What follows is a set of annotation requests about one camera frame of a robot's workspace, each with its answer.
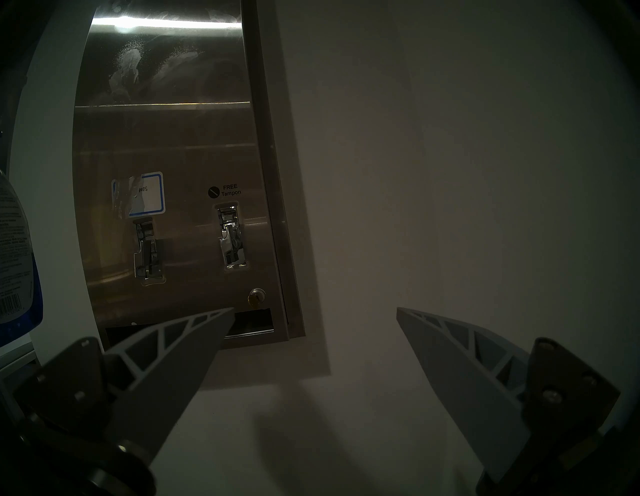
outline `dispenser label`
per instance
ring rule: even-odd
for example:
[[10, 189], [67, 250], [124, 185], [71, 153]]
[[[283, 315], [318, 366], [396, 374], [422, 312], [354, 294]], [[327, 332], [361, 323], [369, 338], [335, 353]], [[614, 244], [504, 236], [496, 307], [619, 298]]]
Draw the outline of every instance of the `dispenser label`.
[[0, 177], [0, 324], [20, 317], [33, 302], [29, 227], [18, 199]]
[[118, 182], [115, 179], [111, 181], [111, 199], [114, 207], [117, 204], [125, 205], [123, 210], [127, 217], [164, 214], [166, 205], [162, 172], [149, 172], [139, 177], [130, 177], [128, 181], [128, 188], [123, 188], [122, 181]]
[[218, 198], [219, 196], [237, 196], [242, 195], [242, 190], [236, 182], [231, 184], [223, 184], [220, 188], [218, 186], [211, 186], [207, 191], [207, 194], [211, 198]]

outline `white wall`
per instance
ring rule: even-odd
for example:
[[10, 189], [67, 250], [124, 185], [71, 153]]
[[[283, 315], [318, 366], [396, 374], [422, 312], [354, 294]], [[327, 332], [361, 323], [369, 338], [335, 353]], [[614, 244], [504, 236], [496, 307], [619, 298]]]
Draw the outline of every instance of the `white wall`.
[[[473, 494], [481, 467], [395, 324], [397, 305], [472, 321], [525, 349], [539, 335], [560, 340], [623, 391], [612, 420], [622, 418], [639, 367], [640, 116], [580, 8], [276, 0], [283, 81], [262, 5], [269, 90], [289, 87], [297, 150], [278, 109], [275, 134], [303, 311], [314, 318], [306, 338], [216, 358], [152, 465], [159, 494]], [[76, 55], [45, 51], [45, 36], [38, 47], [29, 84], [50, 96], [25, 88], [11, 165], [48, 278], [48, 337], [33, 333], [45, 356], [84, 333], [90, 313], [69, 196], [81, 53], [71, 45], [86, 33], [76, 13], [45, 34]], [[40, 67], [70, 74], [66, 86], [32, 77]], [[31, 131], [55, 120], [53, 134]], [[66, 195], [32, 195], [34, 178]], [[68, 253], [49, 237], [57, 223]], [[47, 247], [70, 273], [39, 254]], [[70, 326], [55, 327], [63, 314]], [[314, 353], [328, 353], [329, 375], [215, 386], [247, 361], [256, 373]]]

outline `lock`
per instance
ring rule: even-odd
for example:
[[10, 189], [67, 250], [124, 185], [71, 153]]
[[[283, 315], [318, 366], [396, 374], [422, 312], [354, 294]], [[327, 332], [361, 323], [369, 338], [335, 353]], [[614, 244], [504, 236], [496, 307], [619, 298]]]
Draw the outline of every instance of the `lock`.
[[252, 309], [257, 310], [260, 308], [260, 304], [264, 301], [264, 298], [266, 298], [264, 291], [257, 287], [249, 292], [247, 301], [249, 302], [249, 305], [251, 305]]

